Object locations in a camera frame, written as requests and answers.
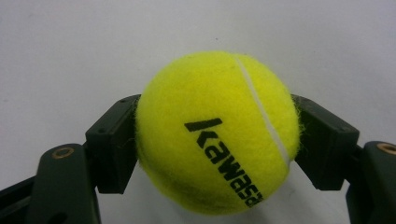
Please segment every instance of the white seam line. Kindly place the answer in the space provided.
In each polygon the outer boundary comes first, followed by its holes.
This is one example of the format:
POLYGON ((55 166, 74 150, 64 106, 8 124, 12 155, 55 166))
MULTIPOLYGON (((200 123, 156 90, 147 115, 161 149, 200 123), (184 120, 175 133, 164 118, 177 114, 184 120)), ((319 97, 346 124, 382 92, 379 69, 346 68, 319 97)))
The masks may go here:
POLYGON ((250 89, 250 93, 252 94, 254 101, 256 102, 256 105, 258 106, 258 108, 260 109, 260 112, 262 113, 262 119, 265 123, 265 127, 267 128, 268 132, 271 134, 272 139, 276 143, 276 147, 277 147, 280 155, 282 156, 283 161, 286 163, 287 166, 289 166, 290 165, 289 154, 286 151, 285 146, 283 146, 283 143, 280 140, 280 137, 277 134, 274 126, 272 125, 271 120, 268 118, 268 114, 265 111, 262 101, 260 101, 260 98, 256 92, 256 89, 254 89, 253 81, 251 80, 246 67, 242 64, 241 61, 239 61, 239 59, 237 57, 235 57, 235 60, 238 63, 239 68, 242 71, 242 74, 244 75, 245 81, 247 83, 247 86, 250 89))

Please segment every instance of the tennis ball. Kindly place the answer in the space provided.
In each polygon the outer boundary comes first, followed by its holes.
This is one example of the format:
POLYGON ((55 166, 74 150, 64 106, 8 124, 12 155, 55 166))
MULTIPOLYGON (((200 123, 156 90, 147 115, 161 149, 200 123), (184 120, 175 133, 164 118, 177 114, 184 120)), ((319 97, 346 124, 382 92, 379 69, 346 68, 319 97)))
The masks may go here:
POLYGON ((208 215, 242 212, 276 191, 299 134, 282 82, 255 59, 223 51, 165 66, 136 109, 144 171, 163 194, 208 215))

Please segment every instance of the gray background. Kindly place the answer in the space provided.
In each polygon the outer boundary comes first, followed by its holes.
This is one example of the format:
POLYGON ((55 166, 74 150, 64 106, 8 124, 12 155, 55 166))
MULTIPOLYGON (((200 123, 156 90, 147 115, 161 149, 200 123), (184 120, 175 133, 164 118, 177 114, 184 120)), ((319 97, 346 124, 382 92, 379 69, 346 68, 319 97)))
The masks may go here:
MULTIPOLYGON (((395 141, 396 2, 0 1, 0 189, 35 174, 46 150, 84 142, 117 100, 163 66, 224 49, 266 63, 291 92, 395 141)), ((137 166, 124 195, 99 195, 104 223, 348 223, 345 192, 315 190, 293 163, 273 197, 205 217, 164 198, 137 166)))

